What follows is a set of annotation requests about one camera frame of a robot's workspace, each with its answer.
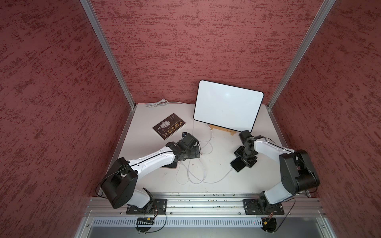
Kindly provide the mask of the dark paperback book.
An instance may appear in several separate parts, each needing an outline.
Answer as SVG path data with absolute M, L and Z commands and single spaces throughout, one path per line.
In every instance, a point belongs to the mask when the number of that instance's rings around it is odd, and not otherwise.
M 179 129 L 186 125 L 186 122 L 177 116 L 175 113 L 172 113 L 170 116 L 163 119 L 152 129 L 163 139 L 167 140 Z

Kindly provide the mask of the aluminium corner post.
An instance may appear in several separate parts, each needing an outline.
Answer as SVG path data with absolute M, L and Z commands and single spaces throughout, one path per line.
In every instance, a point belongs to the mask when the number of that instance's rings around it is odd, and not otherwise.
M 335 0 L 324 0 L 317 11 L 311 25 L 309 26 L 301 44 L 299 45 L 289 67 L 287 68 L 284 76 L 282 77 L 280 83 L 278 84 L 275 92 L 273 93 L 268 105 L 267 109 L 269 111 L 272 110 L 274 107 L 276 101 L 278 100 L 279 96 L 281 95 L 283 89 L 287 85 L 288 81 L 290 80 L 292 74 L 294 73 L 295 69 L 297 68 L 298 64 L 300 63 L 301 59 L 303 58 L 304 54 L 306 53 L 307 49 L 309 48 L 310 44 L 312 43 L 314 37 L 318 33 L 319 29 L 321 28 L 323 22 L 325 21 L 326 17 L 328 16 L 330 10 L 335 4 Z
M 101 44 L 101 47 L 102 47 L 102 49 L 103 49 L 103 51 L 104 51 L 104 53 L 105 53 L 105 55 L 107 57 L 107 60 L 108 60 L 108 62 L 110 64 L 113 72 L 114 72 L 114 75 L 116 76 L 116 78 L 117 78 L 117 80 L 119 82 L 119 85 L 120 85 L 120 87 L 121 87 L 121 89 L 122 89 L 126 99 L 129 102 L 130 107 L 132 108 L 132 110 L 134 110 L 135 107 L 136 107 L 136 103 L 135 103 L 135 101 L 133 99 L 133 96 L 132 96 L 130 90 L 127 87 L 127 84 L 125 82 L 125 79 L 123 77 L 121 69 L 120 69 L 120 67 L 119 67 L 119 65 L 117 63 L 117 60 L 116 60 L 113 52 L 112 52 L 112 49 L 111 49 L 111 47 L 109 45 L 109 42 L 108 42 L 108 40 L 106 38 L 106 35 L 105 35 L 105 33 L 104 33 L 103 29 L 102 29 L 102 26 L 101 26 L 101 24 L 99 22 L 99 19 L 98 19 L 97 15 L 96 15 L 96 12 L 95 12 L 95 10 L 93 8 L 93 5 L 92 5 L 91 1 L 89 1 L 89 0 L 80 0 L 80 3 L 81 3 L 81 5 L 82 5 L 82 7 L 83 7 L 83 9 L 84 9 L 84 11 L 86 13 L 86 16 L 87 16 L 88 20 L 90 21 L 90 24 L 91 24 L 91 26 L 92 26 L 92 28 L 93 28 L 96 36 L 97 36 L 98 41 Z

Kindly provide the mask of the aluminium corner post right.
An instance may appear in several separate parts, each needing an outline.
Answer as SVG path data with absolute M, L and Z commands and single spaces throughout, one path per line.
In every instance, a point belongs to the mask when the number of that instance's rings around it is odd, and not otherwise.
M 317 11 L 311 25 L 309 26 L 301 44 L 299 45 L 289 67 L 287 68 L 284 76 L 282 77 L 280 83 L 278 84 L 275 92 L 273 93 L 268 105 L 267 109 L 269 111 L 272 110 L 274 107 L 276 101 L 278 100 L 279 96 L 281 95 L 283 89 L 287 85 L 288 81 L 290 80 L 292 74 L 294 73 L 295 69 L 297 68 L 298 64 L 300 63 L 301 59 L 303 58 L 304 54 L 306 53 L 307 49 L 309 48 L 310 44 L 312 43 L 314 37 L 318 33 L 319 29 L 321 28 L 323 22 L 325 21 L 326 17 L 328 16 L 330 10 L 335 4 L 335 0 L 324 0 Z

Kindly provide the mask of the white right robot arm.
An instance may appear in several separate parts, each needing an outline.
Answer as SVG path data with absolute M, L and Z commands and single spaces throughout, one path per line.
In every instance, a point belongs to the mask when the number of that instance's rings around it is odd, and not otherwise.
M 252 136 L 249 131 L 239 133 L 239 138 L 243 145 L 234 152 L 236 158 L 230 163 L 236 172 L 252 168 L 260 153 L 280 167 L 281 182 L 261 192 L 259 198 L 243 201 L 246 215 L 283 215 L 282 202 L 319 187 L 320 180 L 307 151 L 278 146 L 264 136 Z

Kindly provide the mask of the black smartphone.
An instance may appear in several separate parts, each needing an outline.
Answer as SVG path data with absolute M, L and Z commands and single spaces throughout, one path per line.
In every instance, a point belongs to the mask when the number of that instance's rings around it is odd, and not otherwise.
M 240 172 L 243 168 L 245 168 L 247 165 L 245 161 L 241 157 L 237 157 L 230 163 L 231 167 L 236 171 Z
M 163 168 L 169 168 L 169 169 L 176 169 L 177 168 L 177 164 L 178 162 L 173 162 L 171 164 L 168 164 L 168 165 L 164 165 L 162 166 Z

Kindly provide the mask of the aluminium corner post left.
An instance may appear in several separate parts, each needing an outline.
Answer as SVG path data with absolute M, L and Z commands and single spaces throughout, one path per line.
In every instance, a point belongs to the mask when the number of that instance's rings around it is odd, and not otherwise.
M 92 5 L 91 1 L 89 1 L 89 0 L 80 0 L 80 3 L 81 3 L 81 5 L 82 5 L 82 7 L 83 7 L 83 9 L 84 9 L 84 11 L 86 13 L 86 16 L 87 16 L 88 20 L 90 21 L 90 24 L 91 24 L 91 26 L 92 26 L 92 28 L 93 28 L 96 36 L 97 36 L 98 41 L 101 44 L 101 47 L 102 47 L 102 49 L 103 49 L 103 51 L 104 51 L 104 53 L 105 53 L 105 55 L 107 57 L 107 60 L 108 60 L 108 62 L 110 64 L 113 72 L 114 72 L 114 75 L 116 76 L 116 78 L 117 78 L 117 80 L 119 82 L 119 85 L 120 85 L 120 87 L 121 87 L 121 89 L 122 89 L 126 99 L 129 102 L 130 107 L 132 108 L 132 110 L 134 110 L 135 107 L 136 107 L 136 103 L 135 103 L 135 101 L 133 99 L 133 96 L 132 96 L 130 90 L 127 87 L 127 84 L 125 82 L 125 79 L 123 77 L 121 69 L 120 69 L 120 67 L 119 67 L 119 65 L 117 63 L 117 60 L 116 60 L 113 52 L 112 52 L 112 49 L 111 49 L 111 47 L 109 45 L 109 42 L 108 42 L 108 40 L 106 38 L 106 35 L 105 35 L 105 33 L 104 33 L 103 29 L 102 29 L 102 26 L 101 26 L 101 24 L 99 22 L 99 19 L 98 19 L 97 15 L 96 15 L 96 12 L 95 12 L 95 10 L 93 8 L 93 5 Z

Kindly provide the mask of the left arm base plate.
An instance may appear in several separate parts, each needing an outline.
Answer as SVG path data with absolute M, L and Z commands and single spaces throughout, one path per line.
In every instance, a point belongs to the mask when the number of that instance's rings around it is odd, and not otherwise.
M 150 201 L 145 207 L 138 208 L 136 206 L 128 205 L 126 210 L 127 215 L 165 215 L 167 208 L 167 199 L 155 198 Z

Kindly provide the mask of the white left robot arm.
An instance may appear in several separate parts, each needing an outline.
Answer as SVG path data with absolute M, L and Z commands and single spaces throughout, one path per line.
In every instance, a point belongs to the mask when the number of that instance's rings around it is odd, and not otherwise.
M 152 210 L 154 198 L 146 188 L 137 187 L 139 179 L 161 167 L 199 157 L 199 140 L 188 133 L 178 142 L 169 142 L 147 156 L 132 160 L 124 157 L 117 159 L 99 186 L 114 209 L 127 204 L 146 214 Z

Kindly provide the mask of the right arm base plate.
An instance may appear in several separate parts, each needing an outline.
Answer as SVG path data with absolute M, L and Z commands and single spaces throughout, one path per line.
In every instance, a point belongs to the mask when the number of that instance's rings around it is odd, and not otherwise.
M 244 199 L 243 206 L 246 215 L 284 215 L 284 209 L 281 203 L 268 204 L 260 202 L 259 199 Z

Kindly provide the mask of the white board black frame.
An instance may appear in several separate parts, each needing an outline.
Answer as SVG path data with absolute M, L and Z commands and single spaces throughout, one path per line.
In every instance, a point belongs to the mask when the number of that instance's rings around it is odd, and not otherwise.
M 201 80 L 193 119 L 233 131 L 251 131 L 264 97 L 260 91 Z

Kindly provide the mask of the wooden board stand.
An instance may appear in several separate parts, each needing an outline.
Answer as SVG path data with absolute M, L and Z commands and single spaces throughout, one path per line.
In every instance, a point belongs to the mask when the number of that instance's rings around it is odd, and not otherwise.
M 234 136 L 237 131 L 234 131 L 234 130 L 231 130 L 231 129 L 226 129 L 226 128 L 223 128 L 223 127 L 218 127 L 218 126 L 215 126 L 215 125 L 208 125 L 210 127 L 211 130 L 219 130 L 219 131 L 224 131 L 224 132 L 228 132 L 230 133 L 231 136 Z

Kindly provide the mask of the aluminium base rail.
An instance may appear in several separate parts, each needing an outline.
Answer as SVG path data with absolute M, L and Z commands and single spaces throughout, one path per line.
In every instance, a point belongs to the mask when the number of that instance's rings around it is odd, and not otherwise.
M 166 199 L 166 214 L 169 217 L 244 217 L 244 201 L 257 199 L 253 193 L 153 193 L 154 198 Z M 85 208 L 84 216 L 122 217 L 126 216 L 127 205 L 114 209 L 104 198 L 93 197 Z M 319 198 L 297 195 L 282 202 L 281 213 L 274 212 L 274 218 L 316 218 L 326 217 Z

